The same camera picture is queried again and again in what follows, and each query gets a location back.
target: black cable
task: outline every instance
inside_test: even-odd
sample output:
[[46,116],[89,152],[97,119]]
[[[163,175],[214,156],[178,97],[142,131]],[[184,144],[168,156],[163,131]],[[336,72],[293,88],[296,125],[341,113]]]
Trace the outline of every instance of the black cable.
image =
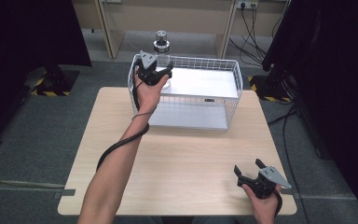
[[[255,42],[255,18],[257,16],[257,9],[254,8],[252,10],[252,30],[253,30],[253,37],[254,37],[254,42]],[[257,51],[258,56],[262,59],[262,61],[264,60],[265,55],[265,51],[262,50],[260,47],[258,47],[257,43],[255,42],[255,50]]]
[[268,122],[268,126],[271,126],[271,125],[274,125],[274,124],[278,123],[278,121],[280,121],[281,119],[287,119],[288,117],[290,117],[290,116],[292,116],[292,115],[294,115],[294,114],[296,114],[296,113],[297,113],[296,111],[293,111],[293,112],[291,112],[290,114],[287,114],[287,115],[283,115],[283,116],[281,116],[281,117],[278,117],[277,119]]
[[248,51],[246,51],[245,49],[241,48],[240,46],[238,46],[237,44],[234,43],[234,41],[230,38],[229,41],[240,51],[240,58],[241,61],[243,61],[244,63],[247,63],[246,61],[243,60],[243,58],[241,57],[241,54],[244,53],[247,56],[249,56],[249,58],[251,58],[252,60],[254,60],[255,62],[259,63],[259,64],[255,64],[255,63],[248,63],[254,66],[258,66],[258,67],[262,67],[261,62],[257,60],[257,58],[252,55],[251,53],[249,53]]
[[275,31],[275,28],[277,27],[277,25],[279,24],[279,22],[281,21],[282,17],[280,17],[277,22],[275,23],[274,27],[272,28],[272,39],[274,38],[274,31]]
[[[137,62],[134,64],[132,71],[135,71],[135,66],[139,65],[139,63],[141,63],[141,60],[137,60]],[[135,72],[132,74],[132,97],[133,97],[133,101],[135,103],[136,109],[139,110],[139,102],[138,102],[138,87],[143,84],[144,82],[142,81],[141,83],[139,83],[137,86],[135,86]],[[118,141],[117,143],[115,143],[114,145],[112,145],[110,148],[108,148],[103,155],[101,156],[101,158],[98,161],[97,164],[97,171],[100,168],[101,164],[103,163],[104,159],[114,150],[116,150],[119,147],[122,147],[126,144],[128,144],[129,142],[141,137],[142,135],[144,135],[145,133],[147,133],[149,131],[149,123],[147,123],[146,127],[141,130],[140,132],[136,133],[135,135],[125,138],[121,141]]]
[[[293,105],[289,112],[287,112],[287,115],[291,114],[292,110],[296,107],[296,105]],[[293,167],[292,167],[292,163],[290,162],[290,159],[289,159],[289,154],[287,152],[287,144],[286,144],[286,136],[285,136],[285,133],[284,133],[284,130],[285,130],[285,127],[286,127],[286,122],[287,122],[287,118],[285,118],[284,120],[284,123],[283,123],[283,128],[282,128],[282,138],[283,138],[283,147],[284,147],[284,152],[286,154],[286,159],[287,159],[287,163],[289,165],[289,170],[290,170],[290,174],[292,175],[293,177],[293,181],[295,182],[295,186],[296,186],[296,189],[297,189],[297,193],[298,193],[298,198],[299,200],[301,201],[301,205],[302,205],[302,208],[303,208],[303,211],[304,211],[304,215],[305,215],[305,219],[307,220],[307,223],[310,223],[310,219],[308,217],[308,213],[307,213],[307,209],[305,208],[305,205],[304,205],[304,202],[302,200],[302,197],[301,197],[301,193],[300,193],[300,189],[298,187],[298,184],[297,184],[297,181],[296,181],[296,177],[293,173]]]
[[[264,57],[266,56],[267,53],[266,53],[263,49],[261,49],[260,47],[258,47],[258,46],[257,46],[257,43],[256,43],[256,41],[255,41],[255,18],[256,18],[256,13],[255,13],[255,12],[256,12],[256,9],[253,8],[253,10],[252,10],[252,29],[249,29],[249,25],[248,25],[248,23],[247,23],[247,21],[246,21],[246,19],[245,19],[244,14],[243,14],[243,9],[241,10],[242,19],[243,19],[243,22],[245,23],[246,31],[247,31],[248,34],[249,34],[246,39],[245,39],[244,37],[242,37],[242,38],[245,40],[244,45],[245,45],[246,43],[248,43],[250,46],[252,46],[252,47],[255,48],[255,50],[256,50],[257,55],[258,55],[259,58],[255,57],[254,54],[252,54],[252,53],[249,53],[249,54],[252,55],[252,58],[253,58],[253,59],[254,59],[254,58],[257,58],[257,60],[255,60],[255,59],[254,59],[254,60],[257,61],[257,62],[259,62],[259,63],[261,64],[261,63],[263,62]],[[252,39],[252,41],[254,42],[254,44],[252,44],[250,41],[248,41],[249,38]]]
[[147,133],[147,131],[149,131],[149,124],[146,125],[146,127],[141,130],[140,132],[138,132],[137,134],[128,137],[126,139],[123,139],[117,143],[115,143],[114,145],[112,145],[110,148],[108,148],[103,155],[101,156],[100,160],[98,161],[98,165],[97,165],[97,170],[100,168],[101,164],[103,163],[104,159],[107,157],[107,155],[109,155],[112,151],[114,151],[115,149],[122,147],[124,145],[126,145],[127,143],[141,137],[142,135],[144,135],[145,133]]

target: black curtain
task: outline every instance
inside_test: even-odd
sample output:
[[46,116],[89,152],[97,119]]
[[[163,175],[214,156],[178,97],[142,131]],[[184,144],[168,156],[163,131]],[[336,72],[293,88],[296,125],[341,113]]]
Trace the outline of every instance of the black curtain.
[[269,81],[295,78],[302,109],[358,199],[358,4],[292,0],[264,68],[273,63]]
[[91,66],[70,0],[0,0],[0,130],[27,75],[59,64]]

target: forearm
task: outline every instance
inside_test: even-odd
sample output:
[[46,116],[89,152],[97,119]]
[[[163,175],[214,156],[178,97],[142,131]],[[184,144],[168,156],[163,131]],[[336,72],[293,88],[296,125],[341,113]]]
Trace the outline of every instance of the forearm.
[[[136,117],[121,139],[134,136],[145,128],[151,114]],[[139,137],[112,151],[92,178],[83,202],[79,223],[112,223],[130,178]]]

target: power outlet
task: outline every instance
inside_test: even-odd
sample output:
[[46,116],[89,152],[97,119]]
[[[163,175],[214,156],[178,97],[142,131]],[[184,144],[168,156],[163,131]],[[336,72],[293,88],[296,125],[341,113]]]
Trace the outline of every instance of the power outlet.
[[257,9],[258,0],[238,0],[237,8],[242,9],[242,4],[245,5],[245,9]]

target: metal wire mesh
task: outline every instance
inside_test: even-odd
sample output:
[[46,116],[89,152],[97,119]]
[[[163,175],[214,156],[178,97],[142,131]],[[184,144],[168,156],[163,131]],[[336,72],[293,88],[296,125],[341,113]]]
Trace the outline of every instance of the metal wire mesh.
[[[131,70],[129,72],[129,91],[131,95],[131,100],[134,108],[134,114],[137,113],[135,104],[133,102],[131,90],[133,88],[132,86],[132,73],[133,73],[133,65],[136,62],[136,60],[140,57],[139,54],[135,55]],[[168,93],[162,93],[160,98],[160,104],[165,105],[175,105],[175,106],[165,106],[164,108],[170,108],[172,112],[170,114],[173,114],[171,116],[171,119],[175,119],[175,113],[177,113],[178,117],[177,119],[181,120],[183,122],[183,119],[192,117],[194,114],[200,114],[200,117],[205,116],[220,116],[224,117],[225,124],[223,125],[214,125],[214,124],[208,124],[208,125],[196,125],[195,127],[189,127],[189,128],[201,128],[201,129],[228,129],[229,123],[231,122],[238,101],[241,98],[242,93],[242,78],[241,78],[241,70],[239,68],[238,62],[234,60],[218,60],[218,59],[207,59],[207,58],[189,58],[189,57],[175,57],[171,56],[169,57],[170,61],[173,62],[174,69],[175,68],[185,68],[185,69],[191,69],[193,71],[226,71],[228,73],[225,73],[225,75],[233,76],[236,90],[236,95],[234,97],[225,97],[225,96],[208,96],[208,95],[194,95],[194,94],[185,94],[185,95],[178,95],[178,94],[168,94]],[[167,57],[165,56],[164,60],[158,60],[158,67],[166,67],[169,63]],[[178,112],[178,108],[180,106],[194,106],[194,111],[191,111],[189,113],[192,113],[191,116],[189,115],[180,115]],[[221,113],[214,113],[212,110],[216,108],[216,106],[223,107],[224,114]],[[177,126],[176,124],[169,124],[171,121],[167,121],[167,126]]]

